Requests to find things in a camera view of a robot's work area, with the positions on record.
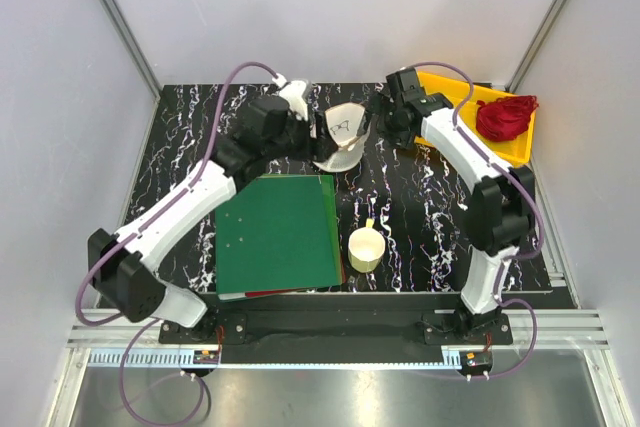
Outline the white mesh laundry bag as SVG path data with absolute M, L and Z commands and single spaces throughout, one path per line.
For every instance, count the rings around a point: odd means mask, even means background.
M 365 141 L 358 142 L 353 150 L 347 150 L 346 143 L 354 136 L 363 116 L 367 116 L 361 104 L 347 102 L 328 108 L 326 115 L 333 145 L 337 149 L 325 162 L 313 162 L 320 170 L 329 173 L 346 172 L 354 168 L 361 160 Z

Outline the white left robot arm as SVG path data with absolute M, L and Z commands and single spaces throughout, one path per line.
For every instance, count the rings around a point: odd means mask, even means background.
M 216 319 L 198 294 L 156 277 L 162 260 L 205 216 L 263 175 L 271 161 L 322 160 L 337 149 L 325 113 L 280 95 L 250 102 L 233 130 L 212 139 L 203 160 L 146 213 L 116 233 L 99 228 L 90 235 L 83 281 L 119 316 L 132 323 L 151 318 L 177 323 L 196 343 L 214 335 Z

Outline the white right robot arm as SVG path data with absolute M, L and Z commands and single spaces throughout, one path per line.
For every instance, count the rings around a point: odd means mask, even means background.
M 535 202 L 535 176 L 530 168 L 515 168 L 500 158 L 461 119 L 475 90 L 469 77 L 464 79 L 467 93 L 452 103 L 442 93 L 427 92 L 417 69 L 411 65 L 387 75 L 388 91 L 368 101 L 364 121 L 375 121 L 377 132 L 397 148 L 424 139 L 470 191 L 464 231 L 472 246 L 471 262 L 447 327 L 472 344 L 499 322 L 507 305 L 502 299 L 505 276 L 513 262 L 526 257 L 522 243 L 533 231 L 544 230 Z

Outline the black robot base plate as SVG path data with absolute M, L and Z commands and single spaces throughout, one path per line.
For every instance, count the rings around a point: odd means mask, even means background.
M 513 343 L 499 314 L 472 333 L 453 329 L 455 293 L 292 293 L 223 302 L 204 297 L 201 325 L 161 325 L 162 344 L 222 342 L 226 365 L 427 364 L 443 347 L 503 347 Z

